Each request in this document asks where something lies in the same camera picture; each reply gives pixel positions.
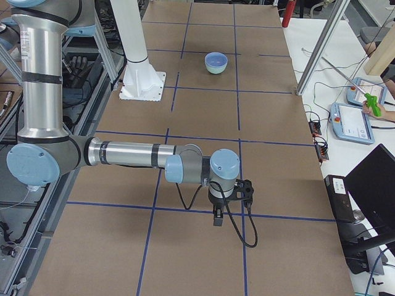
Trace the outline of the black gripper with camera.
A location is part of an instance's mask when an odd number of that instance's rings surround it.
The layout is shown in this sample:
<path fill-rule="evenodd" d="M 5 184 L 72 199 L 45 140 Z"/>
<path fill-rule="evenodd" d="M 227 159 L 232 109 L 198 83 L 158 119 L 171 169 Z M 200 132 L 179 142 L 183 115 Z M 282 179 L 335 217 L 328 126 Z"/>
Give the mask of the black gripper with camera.
<path fill-rule="evenodd" d="M 222 226 L 223 209 L 225 202 L 241 201 L 248 212 L 251 212 L 253 203 L 254 188 L 252 182 L 248 179 L 236 179 L 234 186 L 225 190 L 215 181 L 209 183 L 209 201 L 213 205 L 213 225 Z"/>

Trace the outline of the person hand holding grabber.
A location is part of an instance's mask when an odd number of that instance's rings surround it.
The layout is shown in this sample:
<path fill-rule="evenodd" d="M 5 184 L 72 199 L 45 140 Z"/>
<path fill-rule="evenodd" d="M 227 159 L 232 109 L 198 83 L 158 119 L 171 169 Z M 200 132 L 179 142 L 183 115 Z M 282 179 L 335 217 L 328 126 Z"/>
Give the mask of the person hand holding grabber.
<path fill-rule="evenodd" d="M 385 119 L 385 113 L 386 113 L 385 108 L 382 105 L 380 105 L 380 104 L 377 104 L 376 106 L 380 110 L 380 114 L 381 114 L 380 116 L 375 115 L 373 113 L 373 109 L 371 107 L 368 107 L 366 103 L 363 105 L 363 113 L 365 113 L 365 114 L 367 114 L 367 115 L 369 115 L 369 116 L 371 116 L 373 118 L 376 118 L 376 119 L 379 119 L 379 120 L 384 120 Z"/>

